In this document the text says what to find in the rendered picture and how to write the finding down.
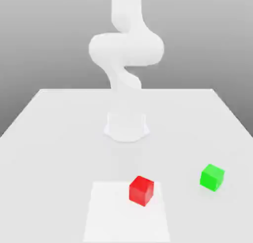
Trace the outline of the small green cube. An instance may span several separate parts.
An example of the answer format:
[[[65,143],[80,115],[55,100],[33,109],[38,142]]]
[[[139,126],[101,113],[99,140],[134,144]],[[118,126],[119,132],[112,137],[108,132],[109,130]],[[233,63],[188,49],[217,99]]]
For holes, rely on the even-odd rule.
[[[200,185],[215,192],[223,183],[225,170],[208,164],[201,172]]]

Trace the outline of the small red cube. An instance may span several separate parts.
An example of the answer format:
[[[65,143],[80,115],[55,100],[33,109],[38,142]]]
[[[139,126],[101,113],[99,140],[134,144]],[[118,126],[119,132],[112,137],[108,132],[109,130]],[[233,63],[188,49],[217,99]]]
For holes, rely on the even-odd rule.
[[[154,194],[154,181],[137,176],[129,185],[129,200],[146,206]]]

